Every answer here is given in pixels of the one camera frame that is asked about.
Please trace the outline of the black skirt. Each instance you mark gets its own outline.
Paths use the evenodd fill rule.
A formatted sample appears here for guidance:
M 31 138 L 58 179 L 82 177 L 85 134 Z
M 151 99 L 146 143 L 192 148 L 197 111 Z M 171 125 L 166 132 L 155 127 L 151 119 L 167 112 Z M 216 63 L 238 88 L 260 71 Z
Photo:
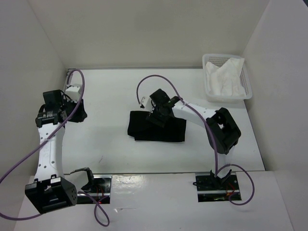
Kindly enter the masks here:
M 135 141 L 184 142 L 186 120 L 171 118 L 164 128 L 146 120 L 146 111 L 131 111 L 129 114 L 128 135 Z

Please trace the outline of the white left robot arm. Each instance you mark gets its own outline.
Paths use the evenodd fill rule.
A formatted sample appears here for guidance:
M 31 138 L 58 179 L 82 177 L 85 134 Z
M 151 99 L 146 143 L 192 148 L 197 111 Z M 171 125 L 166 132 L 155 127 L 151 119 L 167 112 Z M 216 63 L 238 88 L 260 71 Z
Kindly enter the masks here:
M 77 203 L 76 187 L 64 177 L 62 149 L 66 122 L 87 118 L 82 97 L 79 85 L 43 93 L 45 103 L 35 119 L 41 145 L 38 167 L 33 183 L 25 186 L 27 198 L 40 214 Z

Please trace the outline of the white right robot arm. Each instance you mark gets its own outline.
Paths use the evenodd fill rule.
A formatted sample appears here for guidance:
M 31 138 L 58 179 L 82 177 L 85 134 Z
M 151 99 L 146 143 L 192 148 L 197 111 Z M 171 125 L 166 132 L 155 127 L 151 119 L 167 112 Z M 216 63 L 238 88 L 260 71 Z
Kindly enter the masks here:
M 218 110 L 185 102 L 181 97 L 170 98 L 163 90 L 158 89 L 149 97 L 142 97 L 141 108 L 149 111 L 146 118 L 149 122 L 164 127 L 171 118 L 184 119 L 206 130 L 211 148 L 214 150 L 214 165 L 210 171 L 210 183 L 214 189 L 222 189 L 231 175 L 229 155 L 238 144 L 241 131 L 228 109 Z

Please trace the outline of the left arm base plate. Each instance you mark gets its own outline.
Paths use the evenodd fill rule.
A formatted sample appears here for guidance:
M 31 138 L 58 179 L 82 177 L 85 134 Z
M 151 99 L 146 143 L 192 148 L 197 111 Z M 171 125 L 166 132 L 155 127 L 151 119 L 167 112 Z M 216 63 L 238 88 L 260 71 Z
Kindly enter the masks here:
M 105 174 L 93 174 L 94 185 L 89 190 L 85 190 L 90 196 L 92 196 L 100 204 L 110 204 L 111 200 L 111 186 L 112 175 Z M 85 172 L 74 173 L 71 175 L 65 174 L 65 179 L 73 183 L 77 191 L 84 191 L 82 189 L 89 181 Z

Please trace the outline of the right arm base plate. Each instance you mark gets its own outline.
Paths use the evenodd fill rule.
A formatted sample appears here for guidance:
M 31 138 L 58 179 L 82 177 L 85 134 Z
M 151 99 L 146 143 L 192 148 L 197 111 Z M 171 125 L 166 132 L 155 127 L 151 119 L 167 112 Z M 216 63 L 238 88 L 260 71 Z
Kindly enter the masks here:
M 231 173 L 221 185 L 215 185 L 210 173 L 197 173 L 192 183 L 197 189 L 198 202 L 224 202 L 231 196 L 232 201 L 241 201 L 240 187 L 237 176 Z

